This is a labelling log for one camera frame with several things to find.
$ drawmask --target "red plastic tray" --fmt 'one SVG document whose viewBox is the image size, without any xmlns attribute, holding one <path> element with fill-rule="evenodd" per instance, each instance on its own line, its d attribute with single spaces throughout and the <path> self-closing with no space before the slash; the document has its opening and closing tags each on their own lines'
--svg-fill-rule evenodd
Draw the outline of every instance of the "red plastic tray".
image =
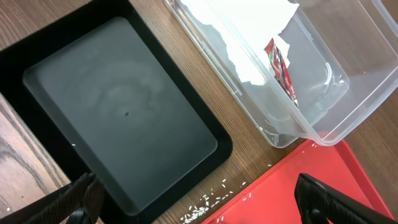
<svg viewBox="0 0 398 224">
<path fill-rule="evenodd" d="M 301 223 L 294 198 L 299 173 L 308 173 L 394 219 L 345 141 L 326 147 L 308 140 L 203 223 Z"/>
</svg>

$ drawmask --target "wooden tabletop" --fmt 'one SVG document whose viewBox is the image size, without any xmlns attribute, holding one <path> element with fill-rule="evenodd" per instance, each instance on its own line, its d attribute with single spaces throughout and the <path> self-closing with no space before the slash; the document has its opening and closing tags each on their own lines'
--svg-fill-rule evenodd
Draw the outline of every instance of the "wooden tabletop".
<svg viewBox="0 0 398 224">
<path fill-rule="evenodd" d="M 56 21 L 88 0 L 31 0 L 0 2 L 0 49 Z M 271 147 L 243 109 L 207 64 L 161 0 L 131 0 L 197 92 L 230 133 L 234 150 L 218 170 L 158 218 L 156 223 L 178 223 L 189 206 L 203 206 L 203 195 L 229 197 L 211 208 L 202 221 L 296 148 Z M 398 217 L 398 92 L 395 91 L 346 140 L 374 185 Z M 223 179 L 226 188 L 221 186 Z M 8 102 L 0 95 L 0 218 L 69 183 L 68 178 L 41 146 Z"/>
</svg>

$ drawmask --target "red wrapper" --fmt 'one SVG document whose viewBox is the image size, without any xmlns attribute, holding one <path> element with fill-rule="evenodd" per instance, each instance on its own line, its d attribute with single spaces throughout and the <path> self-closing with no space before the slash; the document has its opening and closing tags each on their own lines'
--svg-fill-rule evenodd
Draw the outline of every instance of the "red wrapper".
<svg viewBox="0 0 398 224">
<path fill-rule="evenodd" d="M 285 90 L 290 99 L 292 99 L 294 104 L 299 107 L 296 94 L 293 89 L 292 79 L 290 78 L 284 58 L 280 50 L 275 45 L 274 39 L 271 39 L 265 48 L 265 51 L 267 52 L 271 67 L 275 72 L 275 79 L 279 82 L 280 86 Z"/>
</svg>

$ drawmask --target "black tray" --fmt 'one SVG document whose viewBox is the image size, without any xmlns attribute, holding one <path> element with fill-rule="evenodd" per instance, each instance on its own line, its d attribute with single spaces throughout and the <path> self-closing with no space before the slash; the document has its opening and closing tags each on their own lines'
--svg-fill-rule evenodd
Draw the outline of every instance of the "black tray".
<svg viewBox="0 0 398 224">
<path fill-rule="evenodd" d="M 0 52 L 0 92 L 106 223 L 150 223 L 227 160 L 228 133 L 128 1 L 95 0 Z"/>
</svg>

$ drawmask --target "clear plastic container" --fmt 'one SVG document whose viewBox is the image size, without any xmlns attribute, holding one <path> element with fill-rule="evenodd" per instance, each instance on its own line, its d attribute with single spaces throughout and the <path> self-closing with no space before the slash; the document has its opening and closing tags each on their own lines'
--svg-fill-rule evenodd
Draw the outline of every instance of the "clear plastic container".
<svg viewBox="0 0 398 224">
<path fill-rule="evenodd" d="M 259 49 L 236 28 L 221 0 L 196 0 L 200 7 L 186 1 L 166 3 L 275 147 L 298 137 L 334 145 L 398 87 L 396 23 L 382 0 L 296 1 L 299 7 L 279 37 L 290 45 L 288 69 L 299 107 L 280 87 Z M 266 29 L 272 21 L 245 22 Z M 241 57 L 239 65 L 231 59 L 233 51 Z M 252 81 L 242 78 L 243 73 Z"/>
</svg>

